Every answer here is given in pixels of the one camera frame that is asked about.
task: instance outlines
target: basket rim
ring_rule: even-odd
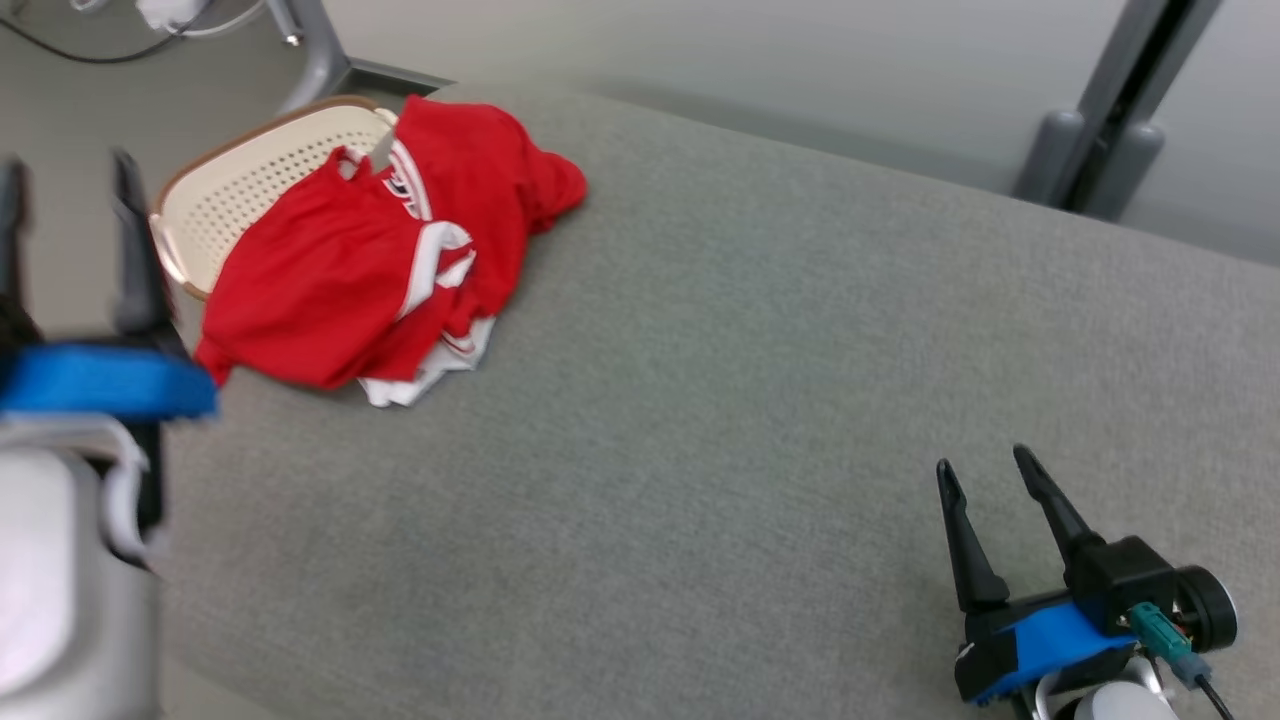
[[[151,204],[150,219],[152,220],[152,223],[154,223],[155,219],[160,219],[163,222],[164,213],[161,210],[164,209],[165,201],[169,199],[169,193],[173,191],[173,188],[179,182],[182,182],[187,176],[189,176],[195,170],[200,169],[201,167],[204,167],[209,161],[211,161],[211,160],[214,160],[214,159],[216,159],[216,158],[219,158],[219,156],[221,156],[221,155],[224,155],[227,152],[230,152],[230,151],[236,150],[237,147],[239,147],[239,146],[242,146],[242,145],[244,145],[244,143],[247,143],[247,142],[250,142],[252,140],[256,140],[256,138],[259,138],[259,137],[261,137],[261,136],[264,136],[264,135],[266,135],[266,133],[269,133],[271,131],[279,129],[280,127],[287,126],[287,124],[292,123],[293,120],[297,120],[300,118],[305,118],[307,115],[319,113],[321,110],[328,110],[330,108],[344,108],[344,106],[346,108],[362,108],[365,110],[369,110],[370,113],[376,111],[379,109],[378,102],[375,102],[374,100],[370,100],[367,97],[362,97],[360,95],[334,95],[332,97],[326,97],[324,100],[320,100],[319,102],[312,102],[310,105],[298,108],[297,110],[293,110],[292,113],[287,113],[284,115],[280,115],[280,117],[275,118],[274,120],[271,120],[271,122],[269,122],[269,123],[266,123],[264,126],[259,126],[257,128],[251,129],[247,133],[241,135],[241,136],[238,136],[238,137],[236,137],[236,138],[233,138],[233,140],[230,140],[228,142],[224,142],[223,145],[220,145],[220,146],[218,146],[218,147],[215,147],[215,149],[205,152],[204,155],[196,158],[191,163],[187,163],[186,165],[183,165],[182,169],[179,169],[177,173],[174,173],[173,177],[169,178],[169,182],[166,182],[164,184],[164,187],[160,188],[160,192],[156,195],[155,201]],[[152,232],[155,232],[155,225],[154,224],[152,224]],[[196,300],[200,300],[200,301],[209,300],[209,293],[205,292],[205,291],[202,291],[202,290],[200,290],[195,284],[192,284],[192,282],[189,279],[187,279],[186,282],[182,283],[182,290],[184,290],[188,295],[191,295]]]

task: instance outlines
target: black cable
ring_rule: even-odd
[[[1226,703],[1222,702],[1222,697],[1217,694],[1217,691],[1213,689],[1213,685],[1208,684],[1208,678],[1206,678],[1204,675],[1196,675],[1196,684],[1199,685],[1202,691],[1204,691],[1204,696],[1208,697],[1208,701],[1213,703],[1213,710],[1217,710],[1217,714],[1222,716],[1222,720],[1235,720],[1235,716],[1231,715],[1231,711],[1226,708]]]
[[[196,24],[196,22],[198,22],[201,18],[204,18],[205,13],[207,13],[209,9],[212,8],[216,4],[218,4],[218,0],[207,0],[207,3],[205,3],[205,6],[201,8],[198,13],[196,13],[196,17],[191,18],[189,20],[187,20],[187,23],[184,26],[182,26],[180,28],[178,28],[178,29],[173,31],[172,33],[169,33],[169,37],[161,40],[160,42],[156,42],[155,45],[152,45],[150,47],[143,47],[142,50],[138,50],[137,53],[129,53],[128,55],[120,55],[118,58],[86,58],[83,55],[77,55],[74,53],[68,53],[65,50],[54,47],[52,45],[45,42],[44,40],[40,40],[38,37],[36,37],[36,36],[31,35],[29,32],[22,29],[20,27],[15,26],[13,22],[9,20],[9,18],[0,18],[0,27],[5,27],[5,28],[13,31],[15,35],[18,35],[18,37],[26,40],[27,42],[31,42],[32,45],[35,45],[36,47],[40,47],[41,50],[52,53],[54,55],[58,55],[59,58],[64,58],[64,59],[70,60],[73,63],[83,63],[86,65],[119,65],[122,63],[132,63],[133,60],[141,60],[143,58],[148,58],[151,55],[155,55],[156,53],[164,50],[169,45],[173,45],[174,42],[182,40],[182,33],[184,33],[188,29],[191,29]]]

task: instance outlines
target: black cable on floor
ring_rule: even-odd
[[[174,32],[169,33],[169,37],[161,40],[160,42],[156,42],[155,45],[152,45],[150,47],[143,47],[142,50],[138,50],[137,53],[129,53],[128,55],[120,55],[118,58],[86,58],[83,55],[77,55],[74,53],[68,53],[68,51],[61,50],[59,47],[54,47],[52,45],[45,42],[44,40],[40,40],[38,37],[36,37],[36,36],[31,35],[29,32],[22,29],[20,27],[18,27],[13,22],[10,22],[8,18],[0,18],[0,27],[4,27],[4,28],[8,28],[8,29],[13,31],[18,37],[26,40],[27,42],[31,42],[32,45],[35,45],[36,47],[40,47],[41,50],[45,50],[47,53],[52,53],[54,55],[58,55],[59,58],[64,58],[64,59],[70,60],[73,63],[83,63],[83,64],[87,64],[87,65],[119,65],[122,63],[132,63],[133,60],[141,60],[143,58],[150,58],[151,55],[155,55],[156,53],[159,53],[159,51],[164,50],[165,47],[173,45],[174,42],[182,40],[182,33],[184,33],[188,29],[191,29],[201,18],[205,17],[206,13],[209,13],[209,9],[212,8],[216,4],[218,4],[218,0],[209,0],[207,3],[205,3],[205,6],[201,8],[198,13],[196,13],[195,18],[191,18],[184,26],[182,26],[180,28],[178,28]]]

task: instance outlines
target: white plastic basket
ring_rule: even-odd
[[[372,152],[396,119],[371,100],[330,97],[196,160],[169,181],[150,218],[165,270],[209,297],[236,242],[285,190],[339,145]]]

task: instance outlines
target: gray fabric surface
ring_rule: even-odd
[[[599,99],[439,99],[591,196],[416,409],[238,372],[175,433],[195,667],[317,720],[978,716],[933,465],[1050,589],[1021,441],[1097,530],[1229,583],[1220,689],[1280,712],[1280,272]]]

